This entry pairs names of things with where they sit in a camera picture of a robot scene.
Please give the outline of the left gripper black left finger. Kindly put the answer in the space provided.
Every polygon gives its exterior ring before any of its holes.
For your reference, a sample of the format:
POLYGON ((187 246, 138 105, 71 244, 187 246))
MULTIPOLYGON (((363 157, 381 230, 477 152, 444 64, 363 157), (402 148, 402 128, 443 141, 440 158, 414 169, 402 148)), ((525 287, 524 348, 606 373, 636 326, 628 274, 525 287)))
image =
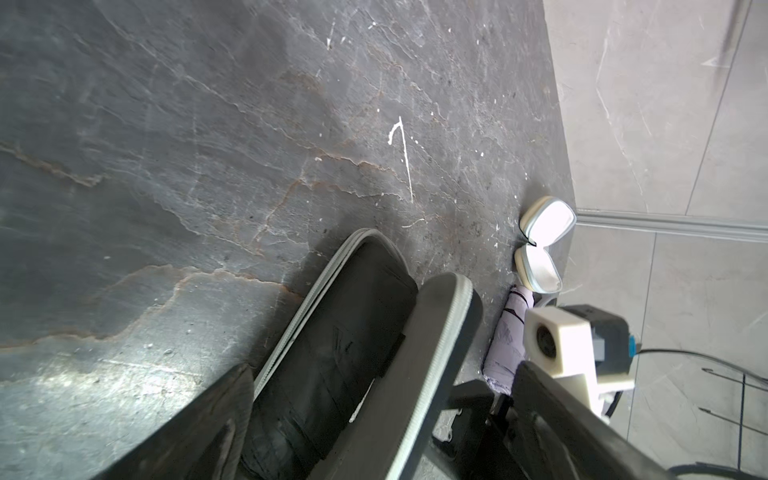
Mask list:
POLYGON ((97 479, 233 479, 254 400, 246 363, 228 370, 97 479))

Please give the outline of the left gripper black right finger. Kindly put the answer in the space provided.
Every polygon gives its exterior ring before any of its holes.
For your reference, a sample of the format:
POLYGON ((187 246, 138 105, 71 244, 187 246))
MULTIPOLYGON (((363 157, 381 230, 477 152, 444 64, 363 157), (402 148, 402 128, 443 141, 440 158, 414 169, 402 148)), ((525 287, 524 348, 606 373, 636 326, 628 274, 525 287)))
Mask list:
POLYGON ((530 479, 672 479, 535 364, 516 372, 519 460, 530 479))

